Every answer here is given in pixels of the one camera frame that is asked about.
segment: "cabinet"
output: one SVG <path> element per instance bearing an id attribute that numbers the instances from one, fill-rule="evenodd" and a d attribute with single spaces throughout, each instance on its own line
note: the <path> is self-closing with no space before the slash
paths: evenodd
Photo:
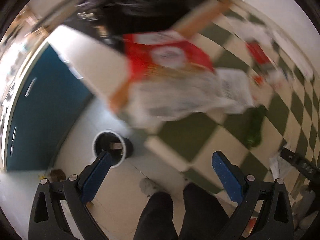
<path id="1" fill-rule="evenodd" d="M 28 76 L 13 112 L 7 171 L 47 169 L 91 98 L 48 46 Z"/>

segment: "red label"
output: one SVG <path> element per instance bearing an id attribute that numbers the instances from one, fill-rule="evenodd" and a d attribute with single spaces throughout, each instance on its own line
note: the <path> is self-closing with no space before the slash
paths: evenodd
<path id="1" fill-rule="evenodd" d="M 185 66 L 194 66 L 213 72 L 209 56 L 175 31 L 125 34 L 123 37 L 134 80 L 145 78 L 147 70 L 157 67 L 178 72 Z"/>
<path id="2" fill-rule="evenodd" d="M 246 43 L 246 46 L 251 54 L 251 56 L 255 59 L 255 61 L 262 65 L 265 63 L 271 62 L 268 56 L 263 52 L 260 45 L 256 42 Z"/>

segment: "wall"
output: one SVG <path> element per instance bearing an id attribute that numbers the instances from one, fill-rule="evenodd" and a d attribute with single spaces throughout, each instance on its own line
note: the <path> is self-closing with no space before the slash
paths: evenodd
<path id="1" fill-rule="evenodd" d="M 320 35 L 294 0 L 244 0 L 277 23 L 302 49 L 320 74 Z"/>

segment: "red packaging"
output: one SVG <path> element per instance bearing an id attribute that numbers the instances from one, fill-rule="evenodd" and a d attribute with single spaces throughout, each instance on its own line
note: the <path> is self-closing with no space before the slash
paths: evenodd
<path id="1" fill-rule="evenodd" d="M 125 34 L 124 42 L 134 81 L 214 71 L 209 56 L 173 30 Z"/>

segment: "brown object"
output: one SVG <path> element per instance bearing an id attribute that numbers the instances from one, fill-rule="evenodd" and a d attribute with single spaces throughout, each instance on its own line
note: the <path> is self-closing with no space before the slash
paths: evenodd
<path id="1" fill-rule="evenodd" d="M 66 180 L 66 175 L 62 169 L 54 169 L 50 171 L 50 177 L 52 182 Z"/>
<path id="2" fill-rule="evenodd" d="M 111 96 L 110 98 L 110 109 L 117 113 L 122 106 L 128 102 L 129 98 L 129 88 L 132 80 L 128 80 L 122 84 L 122 86 Z"/>
<path id="3" fill-rule="evenodd" d="M 208 0 L 193 9 L 172 26 L 172 30 L 180 33 L 184 38 L 190 39 L 193 35 L 205 28 L 213 19 L 227 11 L 232 2 Z M 132 80 L 125 82 L 110 98 L 110 109 L 117 113 L 129 99 L 129 88 Z"/>

